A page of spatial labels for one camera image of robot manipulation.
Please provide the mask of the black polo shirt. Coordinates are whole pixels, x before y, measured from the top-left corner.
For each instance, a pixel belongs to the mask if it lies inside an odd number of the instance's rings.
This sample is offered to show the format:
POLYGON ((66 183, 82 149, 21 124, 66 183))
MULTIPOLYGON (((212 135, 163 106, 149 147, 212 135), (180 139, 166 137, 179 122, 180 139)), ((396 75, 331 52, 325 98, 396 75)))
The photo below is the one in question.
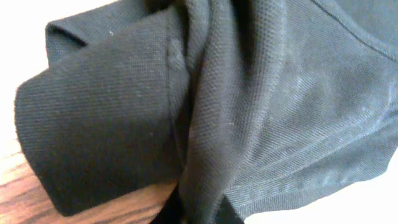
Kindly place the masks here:
POLYGON ((45 35, 15 125, 65 216, 175 179, 156 223, 242 223, 397 149, 396 1, 122 0, 45 35))

